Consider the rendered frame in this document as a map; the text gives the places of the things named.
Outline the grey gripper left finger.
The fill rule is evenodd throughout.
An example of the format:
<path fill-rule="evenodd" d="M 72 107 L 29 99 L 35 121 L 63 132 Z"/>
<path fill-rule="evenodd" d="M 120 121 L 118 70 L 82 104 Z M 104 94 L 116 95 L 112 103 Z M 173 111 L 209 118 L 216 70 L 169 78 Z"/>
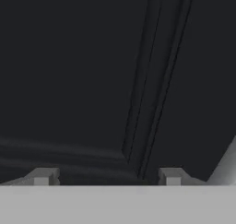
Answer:
<path fill-rule="evenodd" d="M 60 178 L 59 168 L 37 168 L 24 177 L 11 180 L 6 183 L 1 183 L 1 186 L 59 185 L 60 184 L 59 178 Z"/>

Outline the black panelled cabinet door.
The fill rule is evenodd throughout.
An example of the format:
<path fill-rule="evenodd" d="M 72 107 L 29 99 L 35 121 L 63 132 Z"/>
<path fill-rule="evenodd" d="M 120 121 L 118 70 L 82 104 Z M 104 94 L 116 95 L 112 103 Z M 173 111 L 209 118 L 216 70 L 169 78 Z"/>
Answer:
<path fill-rule="evenodd" d="M 145 178 L 181 167 L 207 180 L 236 136 L 236 0 L 193 0 Z"/>
<path fill-rule="evenodd" d="M 0 183 L 138 183 L 140 78 L 180 0 L 0 0 Z"/>

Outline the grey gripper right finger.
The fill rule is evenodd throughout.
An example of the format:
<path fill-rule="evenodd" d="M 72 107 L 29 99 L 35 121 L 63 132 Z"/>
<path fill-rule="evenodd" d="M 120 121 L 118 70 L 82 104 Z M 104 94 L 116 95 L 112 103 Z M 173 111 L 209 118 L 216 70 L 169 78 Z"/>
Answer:
<path fill-rule="evenodd" d="M 206 183 L 191 177 L 182 168 L 160 168 L 158 185 L 183 186 L 183 185 L 205 185 Z"/>

